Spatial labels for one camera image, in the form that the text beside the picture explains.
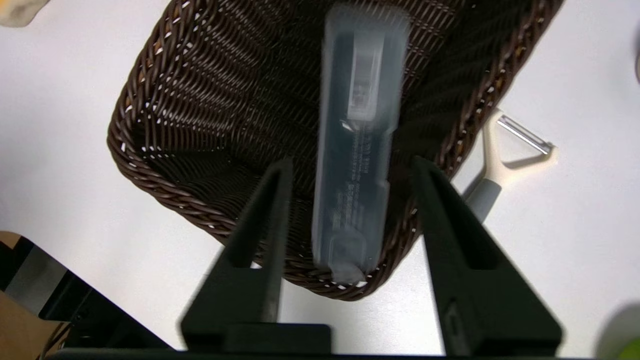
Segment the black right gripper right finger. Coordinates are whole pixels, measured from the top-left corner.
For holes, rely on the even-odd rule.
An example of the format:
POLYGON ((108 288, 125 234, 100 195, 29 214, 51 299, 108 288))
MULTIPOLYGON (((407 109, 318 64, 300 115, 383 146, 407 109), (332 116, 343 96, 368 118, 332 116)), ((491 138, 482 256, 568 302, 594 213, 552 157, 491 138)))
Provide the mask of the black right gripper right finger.
POLYGON ((562 327, 431 161, 411 182, 448 358, 552 358, 562 327))

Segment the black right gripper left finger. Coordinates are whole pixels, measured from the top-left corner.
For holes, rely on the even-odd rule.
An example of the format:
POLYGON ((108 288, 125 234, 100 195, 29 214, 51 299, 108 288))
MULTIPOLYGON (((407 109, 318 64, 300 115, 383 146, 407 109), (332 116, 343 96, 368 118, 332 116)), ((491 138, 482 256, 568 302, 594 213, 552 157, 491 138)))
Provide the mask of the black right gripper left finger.
POLYGON ((270 166, 183 315, 191 353, 331 354, 327 325, 278 322, 293 164, 270 166))

